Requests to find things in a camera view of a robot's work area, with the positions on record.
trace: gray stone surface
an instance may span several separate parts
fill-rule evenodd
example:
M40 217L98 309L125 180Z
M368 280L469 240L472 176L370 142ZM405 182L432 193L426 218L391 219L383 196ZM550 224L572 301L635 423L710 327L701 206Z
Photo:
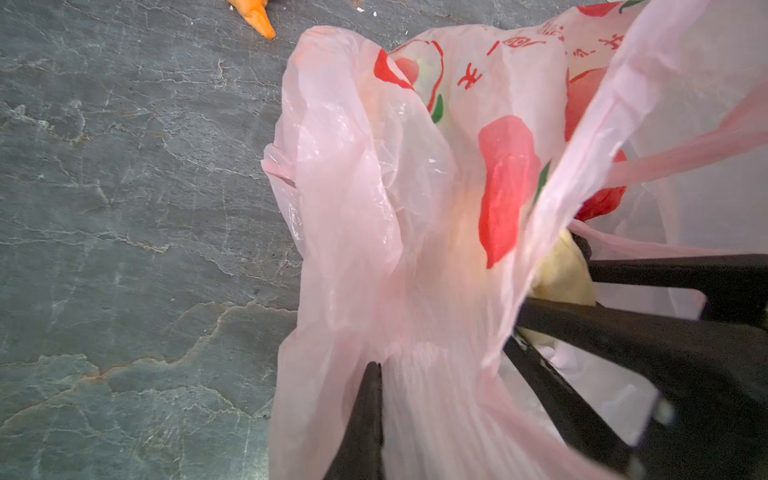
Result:
M0 0L0 478L266 478L300 256L258 160L300 33L570 0Z

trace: orange vegetable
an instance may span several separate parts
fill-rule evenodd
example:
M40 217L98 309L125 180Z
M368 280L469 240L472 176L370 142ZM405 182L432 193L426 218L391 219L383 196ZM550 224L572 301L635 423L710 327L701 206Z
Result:
M227 0L237 12L245 18L248 24L256 29L261 35L272 40L275 38L275 29L272 28L270 20L266 17L266 4L269 0Z

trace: pink bag strap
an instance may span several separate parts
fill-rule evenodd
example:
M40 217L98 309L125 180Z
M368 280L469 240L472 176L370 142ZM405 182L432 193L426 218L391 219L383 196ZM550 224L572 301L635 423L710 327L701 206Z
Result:
M677 247L665 243L640 242L618 235L610 235L595 230L580 220L572 220L568 229L587 240L597 242L629 258L671 258L671 257L707 257L713 255L735 255L741 252L732 250L708 250L696 247Z
M706 167L768 144L768 78L709 133L660 154L613 164L604 188L641 184Z

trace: plastic bag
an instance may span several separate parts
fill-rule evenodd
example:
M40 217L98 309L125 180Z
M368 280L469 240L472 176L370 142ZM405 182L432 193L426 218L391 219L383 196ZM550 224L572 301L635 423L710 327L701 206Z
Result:
M614 478L520 410L500 353L582 204L622 208L623 191L593 196L632 163L620 147L681 70L680 37L707 4L440 28L389 54L338 28L302 36L262 162L304 259L271 478L323 477L369 361L382 363L389 478Z

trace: white plastic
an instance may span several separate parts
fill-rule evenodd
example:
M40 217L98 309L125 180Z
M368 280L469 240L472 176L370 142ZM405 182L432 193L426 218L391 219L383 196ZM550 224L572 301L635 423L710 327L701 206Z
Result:
M388 478L615 478L521 410L500 352L537 265L661 98L707 3L440 28L390 55L339 28L302 36L262 162L304 259L271 478L323 477L372 360ZM567 81L606 66L566 144Z

